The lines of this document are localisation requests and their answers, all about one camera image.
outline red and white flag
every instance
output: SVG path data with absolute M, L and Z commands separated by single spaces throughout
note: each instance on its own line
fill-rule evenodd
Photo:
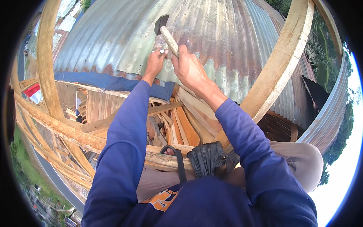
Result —
M 43 100 L 43 96 L 42 96 L 42 92 L 40 91 L 39 83 L 31 86 L 30 88 L 26 89 L 23 92 L 24 92 L 24 94 L 29 96 L 29 98 L 36 104 L 38 104 L 40 101 Z

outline sky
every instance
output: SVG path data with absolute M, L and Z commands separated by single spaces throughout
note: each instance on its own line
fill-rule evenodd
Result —
M 348 79 L 348 87 L 354 91 L 361 86 L 359 73 L 354 56 L 350 56 L 353 72 Z M 352 182 L 357 166 L 363 136 L 363 100 L 359 105 L 353 105 L 354 123 L 352 135 L 347 139 L 347 146 L 327 170 L 330 174 L 326 185 L 319 186 L 309 195 L 315 202 L 318 213 L 318 226 L 326 226 L 342 203 L 344 196 Z

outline hand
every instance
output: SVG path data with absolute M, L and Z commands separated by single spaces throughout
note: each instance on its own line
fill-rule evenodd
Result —
M 173 55 L 171 62 L 174 72 L 184 86 L 201 96 L 200 89 L 212 82 L 205 73 L 203 66 L 195 54 L 189 54 L 185 45 L 179 46 L 179 59 Z
M 145 80 L 152 85 L 155 77 L 158 73 L 163 69 L 164 58 L 168 58 L 169 50 L 166 49 L 164 53 L 160 53 L 161 47 L 157 48 L 154 52 L 149 55 L 147 59 L 147 66 L 145 75 L 142 77 L 142 80 Z
M 189 54 L 185 45 L 179 46 L 179 59 L 173 55 L 174 72 L 184 86 L 204 99 L 215 112 L 228 98 L 205 73 L 195 54 Z

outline black plastic bag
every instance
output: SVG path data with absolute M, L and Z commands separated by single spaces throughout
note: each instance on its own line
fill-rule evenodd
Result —
M 219 141 L 199 145 L 188 152 L 197 178 L 215 176 L 217 168 L 230 172 L 239 163 L 240 157 L 234 153 L 224 153 Z

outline man's left hand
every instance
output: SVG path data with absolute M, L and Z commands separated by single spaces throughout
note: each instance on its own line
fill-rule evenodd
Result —
M 145 75 L 142 77 L 142 80 L 145 80 L 152 85 L 156 75 L 160 73 L 163 69 L 163 62 L 165 58 L 168 58 L 169 50 L 164 50 L 164 53 L 160 53 L 161 47 L 157 48 L 154 52 L 149 55 L 147 59 L 147 66 Z

